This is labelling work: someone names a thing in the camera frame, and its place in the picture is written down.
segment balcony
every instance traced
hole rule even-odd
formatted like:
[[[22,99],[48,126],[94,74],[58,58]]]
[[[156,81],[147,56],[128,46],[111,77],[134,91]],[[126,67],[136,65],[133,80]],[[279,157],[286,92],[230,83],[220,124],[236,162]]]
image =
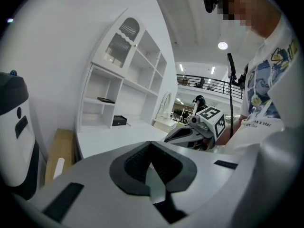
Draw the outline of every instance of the balcony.
[[[178,93],[188,95],[203,95],[205,98],[230,104],[229,82],[194,75],[177,74]],[[240,108],[243,101],[243,90],[232,85],[232,103]]]

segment railing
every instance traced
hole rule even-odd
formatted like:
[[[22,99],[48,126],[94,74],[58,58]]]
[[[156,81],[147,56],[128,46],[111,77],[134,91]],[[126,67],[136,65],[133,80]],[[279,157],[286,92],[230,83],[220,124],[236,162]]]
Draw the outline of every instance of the railing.
[[[229,82],[218,79],[177,74],[177,83],[182,86],[206,89],[226,95],[230,94]],[[234,85],[231,88],[231,95],[235,98],[243,99],[243,91]]]

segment neck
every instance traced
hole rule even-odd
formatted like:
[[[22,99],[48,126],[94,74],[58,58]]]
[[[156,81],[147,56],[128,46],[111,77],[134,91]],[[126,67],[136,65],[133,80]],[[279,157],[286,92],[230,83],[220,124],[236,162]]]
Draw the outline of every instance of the neck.
[[[281,19],[281,16],[281,12],[274,8],[264,14],[264,19],[261,19],[261,17],[259,17],[258,23],[256,23],[256,26],[252,27],[252,30],[259,36],[266,39],[276,29]]]

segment arched cabinet door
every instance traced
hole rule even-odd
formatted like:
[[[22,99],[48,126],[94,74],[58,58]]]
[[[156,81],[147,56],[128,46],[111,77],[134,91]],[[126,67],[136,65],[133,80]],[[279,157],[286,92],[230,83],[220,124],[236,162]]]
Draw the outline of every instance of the arched cabinet door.
[[[144,32],[144,25],[130,10],[126,10],[105,33],[92,63],[126,77]]]

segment round ceiling light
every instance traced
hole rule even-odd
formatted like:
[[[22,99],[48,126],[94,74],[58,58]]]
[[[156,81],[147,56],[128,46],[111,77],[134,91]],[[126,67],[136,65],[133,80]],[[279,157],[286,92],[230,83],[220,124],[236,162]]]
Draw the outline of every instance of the round ceiling light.
[[[226,50],[228,48],[228,44],[226,42],[222,41],[222,42],[219,42],[218,47],[221,50]]]

